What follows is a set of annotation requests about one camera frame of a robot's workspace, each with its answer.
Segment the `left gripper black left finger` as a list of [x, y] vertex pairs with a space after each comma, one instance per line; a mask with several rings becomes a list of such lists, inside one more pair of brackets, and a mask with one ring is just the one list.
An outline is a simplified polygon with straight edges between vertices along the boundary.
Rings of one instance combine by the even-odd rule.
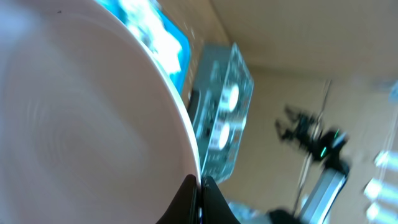
[[156, 224], [197, 224], [197, 196], [197, 179], [194, 175], [189, 174]]

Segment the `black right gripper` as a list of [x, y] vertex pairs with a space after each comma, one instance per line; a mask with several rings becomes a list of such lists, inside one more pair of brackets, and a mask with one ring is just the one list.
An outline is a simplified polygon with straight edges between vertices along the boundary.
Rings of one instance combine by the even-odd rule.
[[284, 113], [288, 123], [276, 119], [275, 129], [280, 142], [297, 142], [298, 147], [308, 152], [320, 152], [323, 113], [311, 113], [287, 105]]

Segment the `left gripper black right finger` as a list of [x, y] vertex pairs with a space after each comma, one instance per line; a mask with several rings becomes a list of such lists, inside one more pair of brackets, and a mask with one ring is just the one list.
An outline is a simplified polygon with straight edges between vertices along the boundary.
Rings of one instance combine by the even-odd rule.
[[201, 180], [201, 210], [202, 224], [240, 224], [210, 176]]

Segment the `large white plate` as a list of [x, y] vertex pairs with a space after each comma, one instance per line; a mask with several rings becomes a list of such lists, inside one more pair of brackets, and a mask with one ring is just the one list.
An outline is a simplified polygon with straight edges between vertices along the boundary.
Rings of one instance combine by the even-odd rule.
[[179, 93], [117, 17], [1, 2], [2, 223], [155, 223], [198, 173]]

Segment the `white napkin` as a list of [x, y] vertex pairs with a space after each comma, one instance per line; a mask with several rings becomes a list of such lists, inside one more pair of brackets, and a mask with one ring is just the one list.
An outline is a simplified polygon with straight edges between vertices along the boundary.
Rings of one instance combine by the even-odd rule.
[[178, 54], [182, 47], [176, 38], [166, 31], [156, 4], [149, 0], [120, 0], [126, 14], [126, 26], [151, 52], [166, 74], [181, 71]]

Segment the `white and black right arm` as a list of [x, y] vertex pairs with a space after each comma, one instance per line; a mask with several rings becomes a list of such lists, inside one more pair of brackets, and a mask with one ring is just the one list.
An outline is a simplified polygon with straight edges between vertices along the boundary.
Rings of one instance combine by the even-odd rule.
[[[307, 153], [298, 185], [298, 195], [291, 212], [273, 210], [266, 216], [267, 222], [276, 223], [324, 223], [333, 203], [345, 186], [349, 176], [349, 164], [340, 157], [340, 152], [348, 142], [348, 136], [338, 128], [323, 129], [322, 114], [286, 106], [284, 112], [289, 120], [275, 121], [279, 141], [294, 142]], [[313, 162], [320, 163], [322, 172], [310, 195], [295, 214], [299, 205], [306, 176]]]

